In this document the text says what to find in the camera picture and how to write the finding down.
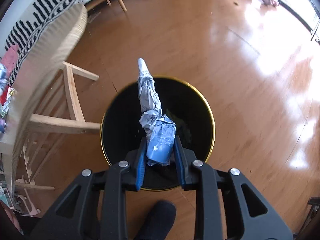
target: wooden floor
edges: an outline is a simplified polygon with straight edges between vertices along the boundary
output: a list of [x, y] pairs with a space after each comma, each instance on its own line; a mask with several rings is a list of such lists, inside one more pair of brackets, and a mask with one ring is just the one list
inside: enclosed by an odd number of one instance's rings
[[[76, 77], [84, 117], [100, 122], [117, 91], [135, 81], [137, 59], [152, 74], [183, 79], [208, 100], [216, 122], [209, 164], [239, 168], [292, 231], [319, 195], [320, 47], [288, 11], [261, 0], [124, 0], [105, 7], [69, 62], [100, 75]], [[99, 135], [70, 135], [33, 192], [44, 213], [84, 168], [107, 168]], [[131, 237], [159, 199], [178, 208], [167, 239], [193, 239], [195, 194], [174, 189], [127, 194]]]

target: black trash can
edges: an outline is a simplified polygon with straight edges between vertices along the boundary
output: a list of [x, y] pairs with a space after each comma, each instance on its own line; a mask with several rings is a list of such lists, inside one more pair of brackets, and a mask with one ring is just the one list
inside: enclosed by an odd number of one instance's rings
[[[215, 138], [208, 102], [185, 81], [172, 77], [154, 77], [154, 80], [163, 114], [176, 122], [176, 135], [180, 136], [182, 146], [193, 150], [197, 159], [206, 162]], [[139, 123], [140, 117], [138, 83], [134, 82], [117, 94], [102, 119], [101, 146], [109, 165], [124, 160], [129, 151], [139, 148], [141, 138], [146, 136]], [[142, 189], [168, 190], [178, 185], [175, 164], [146, 165]]]

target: patterned fabric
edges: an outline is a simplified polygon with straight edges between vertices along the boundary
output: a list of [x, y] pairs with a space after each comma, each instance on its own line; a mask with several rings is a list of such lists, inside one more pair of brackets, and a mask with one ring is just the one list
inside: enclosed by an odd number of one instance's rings
[[19, 46], [19, 58], [8, 80], [9, 86], [13, 85], [21, 63], [27, 57], [32, 46], [39, 39], [48, 24], [75, 3], [86, 4], [90, 1], [92, 0], [34, 0], [20, 20], [13, 26], [6, 39], [6, 51], [14, 44]]

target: person's leg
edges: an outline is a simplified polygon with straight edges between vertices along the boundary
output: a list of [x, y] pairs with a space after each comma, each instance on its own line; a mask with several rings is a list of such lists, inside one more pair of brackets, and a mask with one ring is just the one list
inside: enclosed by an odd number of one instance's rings
[[160, 200], [149, 214], [134, 240], [165, 240], [176, 218], [176, 207], [173, 203]]

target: metal rivet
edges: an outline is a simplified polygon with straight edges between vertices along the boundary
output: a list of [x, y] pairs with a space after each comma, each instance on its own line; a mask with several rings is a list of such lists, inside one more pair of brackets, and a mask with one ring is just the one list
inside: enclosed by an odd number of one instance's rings
[[83, 170], [83, 171], [81, 172], [81, 174], [82, 174], [82, 176], [84, 176], [84, 177], [88, 177], [88, 176], [91, 175], [91, 170], [85, 169], [85, 170]]
[[193, 165], [196, 167], [201, 167], [203, 165], [203, 162], [200, 160], [195, 160], [193, 161]]
[[231, 173], [232, 175], [238, 176], [238, 175], [240, 174], [240, 171], [239, 171], [237, 168], [232, 168], [232, 169], [230, 170], [230, 173]]
[[129, 165], [129, 163], [127, 161], [120, 161], [119, 162], [119, 166], [122, 167], [122, 168], [124, 168], [124, 167], [126, 167], [128, 165]]

